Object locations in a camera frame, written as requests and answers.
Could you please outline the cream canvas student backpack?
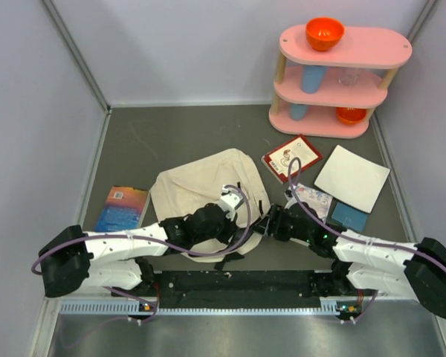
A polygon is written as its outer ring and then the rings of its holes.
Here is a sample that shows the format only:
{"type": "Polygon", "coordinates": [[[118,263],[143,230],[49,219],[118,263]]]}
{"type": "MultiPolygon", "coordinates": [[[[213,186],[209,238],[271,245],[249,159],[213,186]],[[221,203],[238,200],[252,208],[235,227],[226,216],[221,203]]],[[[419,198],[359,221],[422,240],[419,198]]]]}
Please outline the cream canvas student backpack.
{"type": "Polygon", "coordinates": [[[194,213],[216,203],[226,184],[240,186],[248,198],[251,214],[242,205],[236,224],[245,228],[268,213],[271,203],[253,159],[238,149],[202,158],[158,174],[150,189],[157,220],[194,213]]]}

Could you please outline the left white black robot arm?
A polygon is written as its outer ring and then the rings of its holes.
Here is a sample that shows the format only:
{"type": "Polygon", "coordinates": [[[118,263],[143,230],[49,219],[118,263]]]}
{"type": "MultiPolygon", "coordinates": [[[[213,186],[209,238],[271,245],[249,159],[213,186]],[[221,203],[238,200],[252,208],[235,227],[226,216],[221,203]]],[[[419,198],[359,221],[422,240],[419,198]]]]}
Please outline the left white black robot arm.
{"type": "Polygon", "coordinates": [[[85,232],[80,225],[72,225],[39,251],[32,271],[41,275],[48,298],[82,287],[112,287],[145,295],[152,290],[154,278],[143,257],[179,253],[207,257],[196,246],[212,239],[229,246],[237,231],[239,206],[218,201],[193,214],[109,233],[85,232]]]}

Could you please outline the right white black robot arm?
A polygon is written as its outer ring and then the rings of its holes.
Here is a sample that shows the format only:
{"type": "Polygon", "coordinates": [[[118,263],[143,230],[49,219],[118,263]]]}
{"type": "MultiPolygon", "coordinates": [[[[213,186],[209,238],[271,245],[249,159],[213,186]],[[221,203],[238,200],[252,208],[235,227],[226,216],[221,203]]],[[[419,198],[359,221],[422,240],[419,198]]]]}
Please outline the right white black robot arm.
{"type": "Polygon", "coordinates": [[[331,259],[332,285],[347,295],[375,290],[420,303],[446,319],[446,247],[425,237],[420,243],[389,242],[324,223],[308,205],[272,205],[253,227],[276,240],[302,242],[331,259]]]}

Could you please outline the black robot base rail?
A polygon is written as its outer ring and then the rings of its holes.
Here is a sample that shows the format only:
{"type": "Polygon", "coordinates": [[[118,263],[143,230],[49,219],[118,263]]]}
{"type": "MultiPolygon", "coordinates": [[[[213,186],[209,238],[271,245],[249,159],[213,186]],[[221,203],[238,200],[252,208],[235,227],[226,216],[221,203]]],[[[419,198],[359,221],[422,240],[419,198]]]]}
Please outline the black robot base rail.
{"type": "Polygon", "coordinates": [[[165,309],[319,307],[341,295],[329,273],[314,271],[163,271],[155,282],[165,309]]]}

